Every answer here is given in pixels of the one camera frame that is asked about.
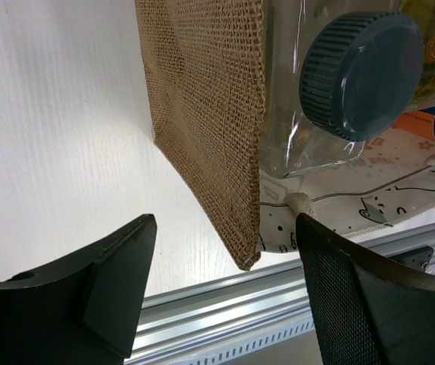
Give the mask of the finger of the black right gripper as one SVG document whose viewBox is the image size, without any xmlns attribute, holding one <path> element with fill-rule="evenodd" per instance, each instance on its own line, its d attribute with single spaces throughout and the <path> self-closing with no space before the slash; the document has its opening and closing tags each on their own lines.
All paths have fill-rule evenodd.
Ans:
<svg viewBox="0 0 435 365">
<path fill-rule="evenodd" d="M 325 364 L 435 364 L 435 275 L 339 236 L 307 214 L 296 229 Z"/>
</svg>

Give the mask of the clear bottle grey cap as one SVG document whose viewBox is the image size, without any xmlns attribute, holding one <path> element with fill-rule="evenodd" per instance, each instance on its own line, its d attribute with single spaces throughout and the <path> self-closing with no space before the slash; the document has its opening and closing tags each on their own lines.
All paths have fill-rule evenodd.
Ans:
<svg viewBox="0 0 435 365">
<path fill-rule="evenodd" d="M 358 158 L 407 109 L 422 32 L 397 1 L 266 1 L 262 171 L 285 179 Z"/>
</svg>

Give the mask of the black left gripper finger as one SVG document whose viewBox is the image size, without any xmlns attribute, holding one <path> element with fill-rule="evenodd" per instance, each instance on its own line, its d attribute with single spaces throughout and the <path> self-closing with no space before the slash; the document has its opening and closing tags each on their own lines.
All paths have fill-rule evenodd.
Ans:
<svg viewBox="0 0 435 365">
<path fill-rule="evenodd" d="M 0 364 L 121 364 L 131 357 L 157 222 L 143 214 L 0 281 Z"/>
</svg>

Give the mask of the burlap canvas tote bag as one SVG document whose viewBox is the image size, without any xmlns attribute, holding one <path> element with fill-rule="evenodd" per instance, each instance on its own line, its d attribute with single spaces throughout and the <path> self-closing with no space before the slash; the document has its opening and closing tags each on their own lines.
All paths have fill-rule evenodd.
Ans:
<svg viewBox="0 0 435 365">
<path fill-rule="evenodd" d="M 154 142 L 236 265 L 297 249 L 306 213 L 353 237 L 435 207 L 435 143 L 394 126 L 347 163 L 285 179 L 262 171 L 266 1 L 138 1 Z"/>
</svg>

